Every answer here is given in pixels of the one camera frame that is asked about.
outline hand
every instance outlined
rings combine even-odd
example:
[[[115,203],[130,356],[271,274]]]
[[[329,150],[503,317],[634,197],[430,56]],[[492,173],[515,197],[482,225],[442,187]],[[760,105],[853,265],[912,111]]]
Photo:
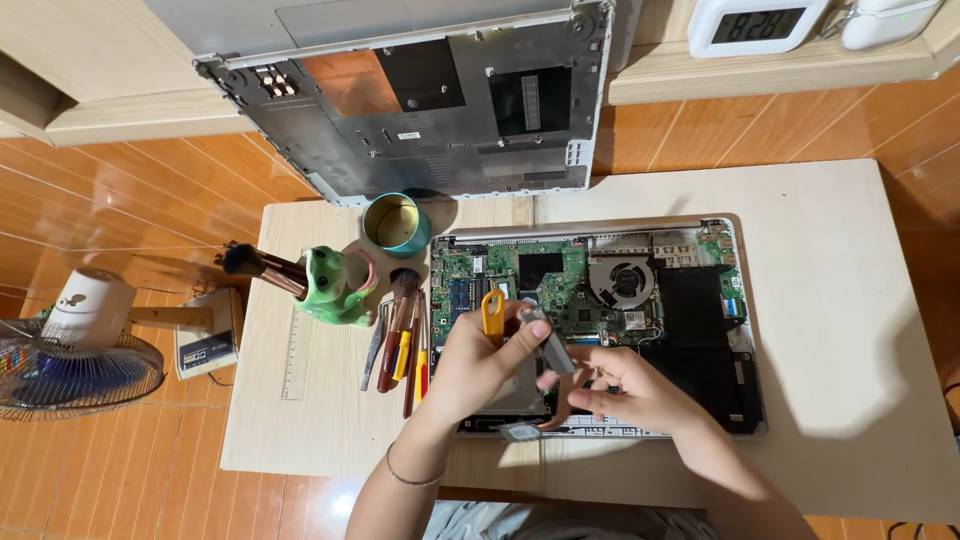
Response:
[[[571,405],[593,412],[597,420],[607,414],[644,430],[674,436],[713,421],[697,402],[630,348],[568,345],[567,351],[578,367],[602,370],[590,390],[577,389],[567,397]],[[537,386],[549,388],[557,377],[546,371]],[[611,386],[620,387],[616,396],[606,392]]]
[[[516,366],[550,334],[546,321],[521,326],[519,313],[529,307],[516,300],[504,303],[504,332],[512,337],[499,350],[483,333],[483,313],[476,310],[457,317],[417,413],[429,415],[442,426],[454,426],[486,405]]]

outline clock display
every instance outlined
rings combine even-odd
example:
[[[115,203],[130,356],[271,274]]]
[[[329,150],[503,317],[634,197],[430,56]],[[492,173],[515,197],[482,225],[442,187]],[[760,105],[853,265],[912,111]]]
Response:
[[[713,42],[762,41],[790,36],[806,8],[769,12],[728,13],[720,19]]]

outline cooling fan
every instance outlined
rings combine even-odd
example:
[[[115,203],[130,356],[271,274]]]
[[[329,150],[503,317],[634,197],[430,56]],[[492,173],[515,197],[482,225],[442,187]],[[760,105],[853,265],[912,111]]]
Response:
[[[115,274],[81,268],[46,319],[0,319],[0,419],[71,418],[157,390],[163,355],[129,323],[210,331],[210,308],[134,308],[135,294]]]
[[[593,293],[614,309],[632,309],[654,292],[650,256],[639,254],[590,254],[588,280]]]

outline light wood table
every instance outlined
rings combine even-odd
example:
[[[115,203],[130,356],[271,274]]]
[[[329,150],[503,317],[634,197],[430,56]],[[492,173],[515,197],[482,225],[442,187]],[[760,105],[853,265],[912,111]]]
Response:
[[[804,514],[960,523],[960,454],[874,161],[611,176],[584,193],[426,210],[434,233],[729,216],[744,246],[770,425],[766,436],[741,441],[743,452]],[[259,247],[286,258],[320,244],[365,247],[361,213],[322,202],[271,205]],[[376,255],[384,275],[399,265],[426,275],[423,259]],[[316,324],[305,398],[281,400],[291,317],[282,293],[253,284],[221,465],[363,477],[403,425],[402,392],[359,391],[371,330]],[[444,484],[700,503],[669,441],[460,441]]]

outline electric fan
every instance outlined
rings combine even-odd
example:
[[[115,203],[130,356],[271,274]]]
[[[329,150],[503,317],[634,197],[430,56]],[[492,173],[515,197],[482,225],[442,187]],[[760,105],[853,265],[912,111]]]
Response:
[[[163,355],[135,323],[210,330],[210,307],[132,307],[136,289],[74,270],[45,319],[0,319],[0,419],[60,420],[129,405],[163,384]]]

